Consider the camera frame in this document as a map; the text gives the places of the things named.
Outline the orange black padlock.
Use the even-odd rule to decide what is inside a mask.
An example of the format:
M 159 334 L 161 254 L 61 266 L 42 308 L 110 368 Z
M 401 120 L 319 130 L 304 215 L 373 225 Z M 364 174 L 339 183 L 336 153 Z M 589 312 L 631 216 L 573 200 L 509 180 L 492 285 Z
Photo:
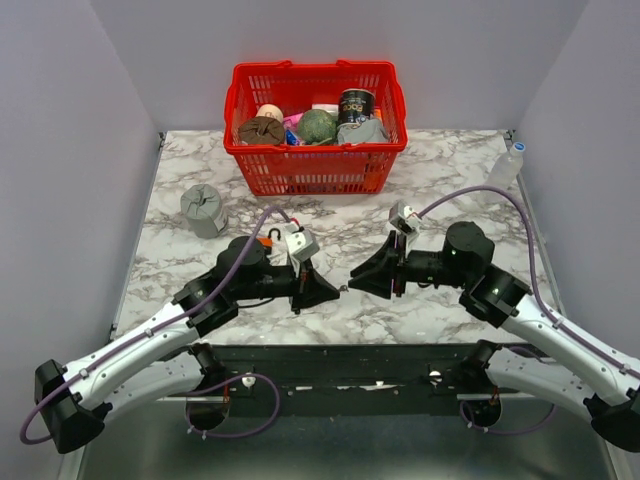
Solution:
M 273 227 L 268 231 L 268 234 L 263 237 L 258 237 L 259 243 L 268 251 L 271 251 L 275 242 L 281 240 L 281 230 L 277 227 Z

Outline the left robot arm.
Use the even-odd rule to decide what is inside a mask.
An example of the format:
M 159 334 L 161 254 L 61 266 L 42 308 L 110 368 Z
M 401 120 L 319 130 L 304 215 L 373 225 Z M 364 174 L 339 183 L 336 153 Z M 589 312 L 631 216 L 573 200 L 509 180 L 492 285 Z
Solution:
M 257 239 L 233 239 L 215 266 L 188 282 L 150 319 L 119 339 L 66 364 L 50 359 L 34 374 L 34 401 L 61 454 L 94 440 L 108 420 L 157 398 L 214 393 L 221 365 L 200 338 L 234 319 L 244 300 L 286 298 L 299 313 L 339 298 L 314 268 L 317 243 L 285 237 L 287 262 L 274 265 Z

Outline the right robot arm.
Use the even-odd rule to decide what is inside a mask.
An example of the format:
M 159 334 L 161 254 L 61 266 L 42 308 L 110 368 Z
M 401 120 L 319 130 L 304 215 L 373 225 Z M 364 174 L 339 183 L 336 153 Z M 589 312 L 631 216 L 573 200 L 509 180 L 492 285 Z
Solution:
M 489 385 L 551 402 L 587 420 L 603 439 L 639 450 L 639 361 L 598 340 L 536 299 L 531 288 L 493 265 L 495 245 L 473 222 L 456 222 L 439 252 L 407 250 L 392 232 L 383 246 L 352 270 L 348 285 L 389 299 L 409 283 L 461 291 L 472 317 L 528 342 L 550 357 L 525 359 L 483 342 L 460 367 L 469 390 Z

